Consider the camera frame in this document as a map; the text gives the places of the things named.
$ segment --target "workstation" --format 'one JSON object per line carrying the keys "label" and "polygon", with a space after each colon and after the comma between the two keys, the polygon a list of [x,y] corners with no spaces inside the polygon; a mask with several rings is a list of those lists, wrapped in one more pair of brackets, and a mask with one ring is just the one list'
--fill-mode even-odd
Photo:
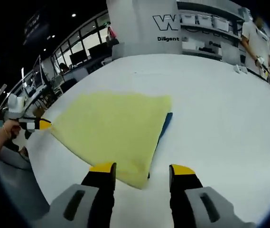
{"label": "workstation", "polygon": [[[194,170],[203,186],[232,204],[241,221],[260,224],[270,213],[270,121],[266,121],[270,120],[270,84],[245,67],[241,34],[243,23],[251,20],[249,10],[230,1],[139,0],[140,7],[132,1],[110,2],[108,10],[86,21],[55,49],[47,58],[51,67],[43,68],[41,61],[41,72],[22,76],[20,85],[9,93],[27,97],[26,111],[44,106],[37,102],[47,89],[44,73],[57,95],[42,115],[52,126],[34,131],[26,141],[31,169],[47,204],[57,205],[70,186],[81,185],[92,166],[98,166],[96,161],[115,163],[110,159],[117,156],[118,161],[123,157],[127,168],[117,162],[110,227],[176,224],[170,207],[172,164]],[[128,18],[121,9],[128,10]],[[167,30],[161,29],[157,15],[170,15],[171,24],[164,25]],[[112,48],[106,42],[109,21],[119,41]],[[62,63],[68,66],[65,72]],[[112,156],[109,147],[115,149],[126,137],[110,142],[100,135],[125,130],[127,117],[120,116],[119,122],[114,114],[120,111],[126,116],[126,109],[135,103],[114,110],[118,100],[103,97],[95,99],[99,103],[94,106],[88,102],[94,95],[169,97],[165,114],[171,113],[171,120],[164,134],[158,126],[156,134],[160,129],[163,137],[157,138],[149,156],[142,160],[123,154],[118,158],[118,152]],[[123,149],[144,147],[138,135],[148,138],[150,125],[136,118],[143,118],[146,108],[143,105],[130,121],[146,126],[134,128],[130,146]],[[99,124],[89,125],[96,120]],[[98,148],[91,153],[102,158],[91,160],[89,146]],[[125,181],[130,174],[137,176],[134,170],[148,172],[144,187]]]}

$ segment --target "white tabletop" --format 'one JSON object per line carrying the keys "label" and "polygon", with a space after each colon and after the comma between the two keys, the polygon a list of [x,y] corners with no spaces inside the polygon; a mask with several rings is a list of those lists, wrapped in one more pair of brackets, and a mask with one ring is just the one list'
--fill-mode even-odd
{"label": "white tabletop", "polygon": [[[173,227],[169,207],[172,163],[192,168],[233,205],[244,221],[259,222],[270,210],[270,86],[233,66],[184,55],[145,55],[115,60],[93,72],[44,114],[54,121],[81,93],[133,91],[171,95],[173,119],[154,154],[144,190],[116,181],[111,227]],[[49,132],[28,140],[32,169],[48,203],[89,165]]]}

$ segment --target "shelf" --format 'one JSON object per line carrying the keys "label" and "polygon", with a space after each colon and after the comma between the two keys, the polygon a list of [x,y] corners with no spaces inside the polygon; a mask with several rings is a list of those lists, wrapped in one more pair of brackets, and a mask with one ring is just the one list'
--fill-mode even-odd
{"label": "shelf", "polygon": [[194,2],[184,2],[184,1],[177,1],[177,6],[179,10],[194,10],[200,11],[209,14],[215,14],[219,17],[226,18],[228,20],[240,20],[244,21],[244,18],[232,12],[229,12],[225,9],[215,7],[215,6],[207,6],[199,3]]}
{"label": "shelf", "polygon": [[219,33],[221,35],[225,35],[227,37],[231,37],[237,41],[241,41],[241,38],[235,34],[232,34],[232,33],[229,33],[229,32],[226,32],[226,31],[223,31],[223,30],[220,30],[218,28],[211,28],[211,27],[205,27],[205,26],[202,26],[202,25],[193,25],[193,24],[183,24],[181,23],[181,27],[182,28],[190,28],[190,29],[201,29],[201,30],[205,30],[205,31],[210,31],[210,32],[214,32],[214,33]]}
{"label": "shelf", "polygon": [[221,60],[222,56],[214,53],[209,53],[205,51],[200,50],[194,50],[194,49],[183,49],[182,50],[183,55],[189,55],[189,56],[199,56],[199,57],[205,57],[205,58],[211,58],[214,60]]}

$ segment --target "white box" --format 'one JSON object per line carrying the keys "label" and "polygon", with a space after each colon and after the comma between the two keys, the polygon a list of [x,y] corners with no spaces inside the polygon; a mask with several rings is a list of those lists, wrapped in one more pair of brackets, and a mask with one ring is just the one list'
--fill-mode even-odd
{"label": "white box", "polygon": [[222,19],[222,18],[218,18],[218,17],[213,17],[214,19],[214,27],[223,31],[228,32],[229,31],[229,25],[230,22]]}
{"label": "white box", "polygon": [[196,23],[195,14],[184,13],[184,14],[181,14],[180,16],[181,16],[182,24],[194,25]]}
{"label": "white box", "polygon": [[212,17],[211,16],[207,16],[207,15],[197,15],[198,17],[198,21],[199,24],[201,26],[205,26],[205,27],[213,27],[212,25]]}

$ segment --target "yellow cloth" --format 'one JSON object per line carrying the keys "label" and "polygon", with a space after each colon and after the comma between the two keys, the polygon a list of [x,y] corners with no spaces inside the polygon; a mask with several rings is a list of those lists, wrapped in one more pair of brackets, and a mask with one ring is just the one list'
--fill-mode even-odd
{"label": "yellow cloth", "polygon": [[117,179],[142,189],[170,108],[169,96],[81,95],[53,122],[51,132],[92,166],[116,162]]}

